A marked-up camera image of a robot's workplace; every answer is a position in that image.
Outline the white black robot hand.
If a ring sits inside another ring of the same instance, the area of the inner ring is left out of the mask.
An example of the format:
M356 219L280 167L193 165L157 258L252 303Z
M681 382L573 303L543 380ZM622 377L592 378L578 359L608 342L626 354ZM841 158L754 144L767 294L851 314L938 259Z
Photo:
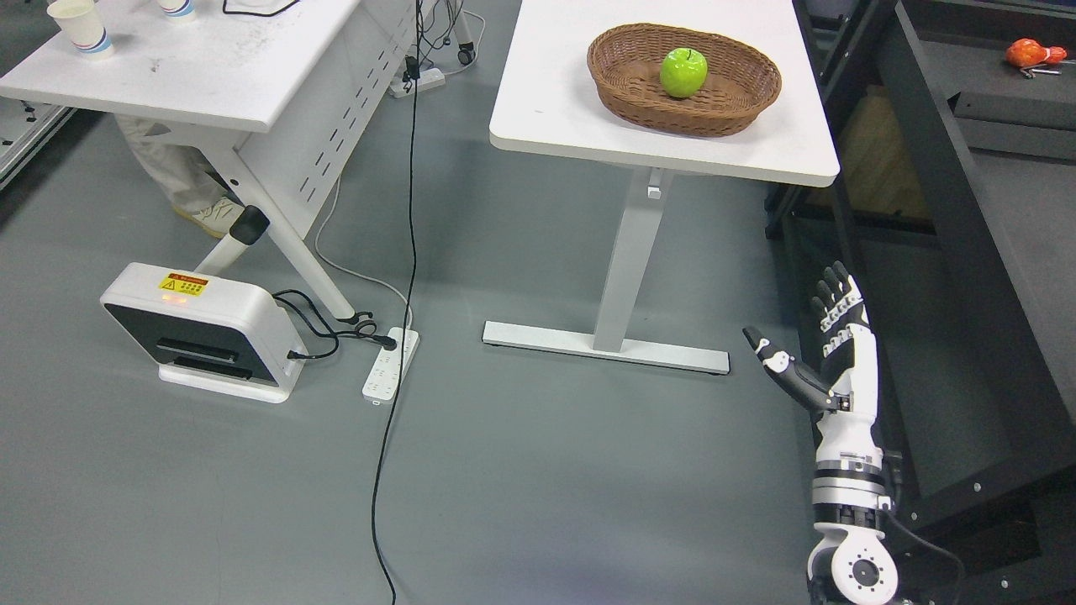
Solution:
M744 336L773 382L815 417L818 462L880 467L883 451L872 434L878 416L877 341L856 280L840 261L824 269L810 306L823 339L818 371L756 327L744 327Z

